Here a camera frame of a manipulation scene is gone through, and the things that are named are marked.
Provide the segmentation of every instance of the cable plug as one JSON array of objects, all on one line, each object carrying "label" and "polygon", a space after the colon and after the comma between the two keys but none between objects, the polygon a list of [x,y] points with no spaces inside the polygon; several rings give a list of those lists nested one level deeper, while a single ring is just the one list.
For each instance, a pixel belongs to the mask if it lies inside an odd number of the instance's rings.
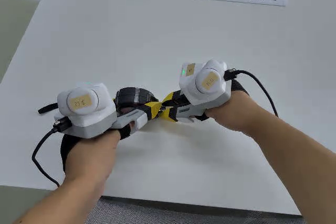
[{"label": "cable plug", "polygon": [[71,126],[72,122],[70,121],[69,117],[65,116],[64,118],[61,118],[54,123],[52,130],[54,132],[63,132]]},{"label": "cable plug", "polygon": [[224,80],[225,81],[231,81],[233,79],[236,79],[237,74],[238,74],[237,69],[235,69],[235,68],[228,69],[224,72]]}]

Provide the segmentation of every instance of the white table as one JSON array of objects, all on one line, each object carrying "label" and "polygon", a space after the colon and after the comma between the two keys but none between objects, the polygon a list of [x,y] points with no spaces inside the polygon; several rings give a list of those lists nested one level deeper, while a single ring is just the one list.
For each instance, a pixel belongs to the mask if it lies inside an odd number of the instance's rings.
[{"label": "white table", "polygon": [[[0,85],[0,184],[54,186],[30,160],[53,113],[36,110],[79,82],[177,90],[184,61],[221,59],[255,73],[280,117],[336,151],[333,72],[336,8],[204,0],[42,0]],[[240,78],[262,106],[257,85]],[[61,135],[38,159],[63,179]],[[215,122],[151,122],[122,141],[105,195],[298,214],[253,140]]]}]

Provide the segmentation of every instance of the black strap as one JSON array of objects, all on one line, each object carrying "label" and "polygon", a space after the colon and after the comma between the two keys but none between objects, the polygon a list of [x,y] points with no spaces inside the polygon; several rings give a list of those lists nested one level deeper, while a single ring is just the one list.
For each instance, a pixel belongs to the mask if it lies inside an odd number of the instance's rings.
[{"label": "black strap", "polygon": [[[131,126],[129,124],[122,129],[116,129],[116,130],[118,130],[120,133],[120,136],[121,136],[120,140],[129,137],[131,134]],[[65,163],[66,163],[68,154],[70,153],[72,148],[74,148],[74,146],[81,140],[82,138],[77,137],[77,136],[70,136],[70,135],[63,136],[60,152],[61,152],[64,172],[65,172]]]},{"label": "black strap", "polygon": [[243,88],[243,86],[236,80],[231,80],[231,91],[243,91],[249,95],[249,93]]}]

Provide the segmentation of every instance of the black roller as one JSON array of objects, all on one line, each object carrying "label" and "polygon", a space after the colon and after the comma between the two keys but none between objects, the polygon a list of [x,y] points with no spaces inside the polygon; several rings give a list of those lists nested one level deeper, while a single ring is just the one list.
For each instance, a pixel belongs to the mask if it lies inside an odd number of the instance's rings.
[{"label": "black roller", "polygon": [[118,113],[123,114],[126,108],[135,108],[137,106],[145,105],[149,102],[158,102],[159,100],[152,92],[141,88],[123,88],[119,90],[115,96],[115,106]]}]

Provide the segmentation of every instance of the tan label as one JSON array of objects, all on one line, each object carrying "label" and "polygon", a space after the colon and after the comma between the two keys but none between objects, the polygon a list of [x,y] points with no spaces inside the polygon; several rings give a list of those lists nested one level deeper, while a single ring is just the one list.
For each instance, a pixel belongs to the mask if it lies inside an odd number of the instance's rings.
[{"label": "tan label", "polygon": [[70,99],[70,106],[73,110],[79,110],[92,105],[91,97],[89,94]]},{"label": "tan label", "polygon": [[189,64],[187,66],[187,73],[185,74],[185,76],[192,76],[194,74],[195,71],[195,63]]},{"label": "tan label", "polygon": [[218,76],[215,73],[210,72],[208,76],[203,80],[202,87],[206,90],[209,90],[216,81],[218,81]]}]

